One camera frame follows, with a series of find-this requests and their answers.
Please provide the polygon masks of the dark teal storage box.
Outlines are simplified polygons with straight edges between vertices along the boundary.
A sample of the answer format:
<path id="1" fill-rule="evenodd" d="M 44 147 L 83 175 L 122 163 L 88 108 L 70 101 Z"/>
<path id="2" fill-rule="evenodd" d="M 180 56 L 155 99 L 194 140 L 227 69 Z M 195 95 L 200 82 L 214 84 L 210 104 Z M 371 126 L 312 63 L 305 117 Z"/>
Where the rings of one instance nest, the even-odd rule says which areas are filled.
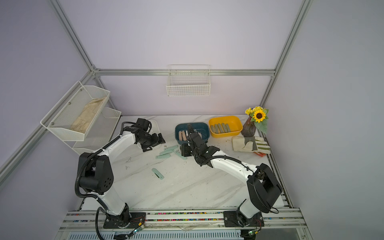
<path id="1" fill-rule="evenodd" d="M 182 124 L 178 124 L 175 127 L 175 139 L 179 145 L 188 143 L 188 141 L 179 141 L 179 131 L 185 131 L 185 133 L 187 134 L 187 124 L 188 123 L 182 123 Z M 210 138 L 210 130 L 206 123 L 195 122 L 195 123 L 191 123 L 191 125 L 197 132 L 201 134 L 202 139 L 204 141 L 208 141 L 208 139 Z"/>

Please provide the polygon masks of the yellow storage box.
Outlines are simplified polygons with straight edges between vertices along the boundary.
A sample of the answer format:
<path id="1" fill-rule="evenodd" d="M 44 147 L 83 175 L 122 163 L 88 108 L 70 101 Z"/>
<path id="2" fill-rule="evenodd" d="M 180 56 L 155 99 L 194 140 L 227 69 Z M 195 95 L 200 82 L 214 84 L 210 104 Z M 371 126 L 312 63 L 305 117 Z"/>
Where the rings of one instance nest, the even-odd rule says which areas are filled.
<path id="1" fill-rule="evenodd" d="M 214 138 L 237 136 L 243 130 L 243 125 L 236 116 L 212 118 L 209 120 L 209 127 Z"/>

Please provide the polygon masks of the white storage box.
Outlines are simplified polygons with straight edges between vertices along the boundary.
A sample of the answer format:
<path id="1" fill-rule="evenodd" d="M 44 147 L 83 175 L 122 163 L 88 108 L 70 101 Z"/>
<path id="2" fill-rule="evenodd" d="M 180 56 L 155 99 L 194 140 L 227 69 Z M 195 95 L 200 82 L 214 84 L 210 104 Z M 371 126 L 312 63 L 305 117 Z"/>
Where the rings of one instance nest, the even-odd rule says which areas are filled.
<path id="1" fill-rule="evenodd" d="M 151 130 L 150 130 L 150 134 L 159 134 L 161 131 L 160 131 L 160 128 L 159 128 L 159 125 L 157 123 L 156 120 L 150 120 L 150 123 L 151 123 Z"/>

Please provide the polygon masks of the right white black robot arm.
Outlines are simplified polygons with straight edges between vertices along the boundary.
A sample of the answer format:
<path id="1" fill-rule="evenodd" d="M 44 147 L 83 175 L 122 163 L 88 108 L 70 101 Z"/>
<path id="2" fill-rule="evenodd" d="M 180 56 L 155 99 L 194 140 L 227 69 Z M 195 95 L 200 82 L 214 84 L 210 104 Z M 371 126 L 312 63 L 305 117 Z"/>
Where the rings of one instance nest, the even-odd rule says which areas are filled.
<path id="1" fill-rule="evenodd" d="M 199 166 L 207 165 L 224 171 L 247 186 L 248 198 L 239 205 L 236 211 L 232 212 L 237 225 L 249 226 L 253 220 L 259 219 L 257 214 L 260 213 L 280 213 L 274 205 L 283 192 L 283 188 L 268 165 L 247 164 L 226 155 L 215 146 L 208 146 L 192 124 L 187 124 L 186 139 L 191 149 L 191 155 Z"/>

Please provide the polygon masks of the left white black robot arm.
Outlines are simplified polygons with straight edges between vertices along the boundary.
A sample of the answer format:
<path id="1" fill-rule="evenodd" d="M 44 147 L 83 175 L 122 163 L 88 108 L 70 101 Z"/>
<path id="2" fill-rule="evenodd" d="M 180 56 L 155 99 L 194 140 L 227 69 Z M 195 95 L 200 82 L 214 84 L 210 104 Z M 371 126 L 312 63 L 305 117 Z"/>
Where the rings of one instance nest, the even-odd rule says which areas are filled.
<path id="1" fill-rule="evenodd" d="M 123 122 L 119 134 L 92 153 L 83 153 L 75 180 L 77 197 L 95 199 L 109 216 L 128 214 L 128 205 L 121 200 L 113 187 L 112 161 L 132 145 L 148 152 L 165 143 L 158 123 L 138 118 L 136 122 Z"/>

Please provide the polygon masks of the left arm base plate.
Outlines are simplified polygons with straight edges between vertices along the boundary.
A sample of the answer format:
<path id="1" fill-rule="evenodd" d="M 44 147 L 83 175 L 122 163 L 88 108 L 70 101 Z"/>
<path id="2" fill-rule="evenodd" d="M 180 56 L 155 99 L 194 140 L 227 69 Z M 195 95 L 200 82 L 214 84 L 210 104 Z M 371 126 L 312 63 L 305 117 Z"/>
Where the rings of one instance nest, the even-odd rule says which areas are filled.
<path id="1" fill-rule="evenodd" d="M 145 212 L 129 213 L 127 216 L 114 216 L 106 214 L 104 229 L 135 229 L 146 220 Z"/>

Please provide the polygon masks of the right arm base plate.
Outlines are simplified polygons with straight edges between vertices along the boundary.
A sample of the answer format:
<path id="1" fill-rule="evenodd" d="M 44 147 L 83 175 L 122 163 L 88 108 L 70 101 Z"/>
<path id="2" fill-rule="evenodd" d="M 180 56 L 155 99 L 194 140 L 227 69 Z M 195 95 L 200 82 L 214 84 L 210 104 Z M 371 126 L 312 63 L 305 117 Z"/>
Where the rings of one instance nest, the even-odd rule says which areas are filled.
<path id="1" fill-rule="evenodd" d="M 264 227 L 262 212 L 257 212 L 252 218 L 246 218 L 240 211 L 224 211 L 225 227 Z"/>

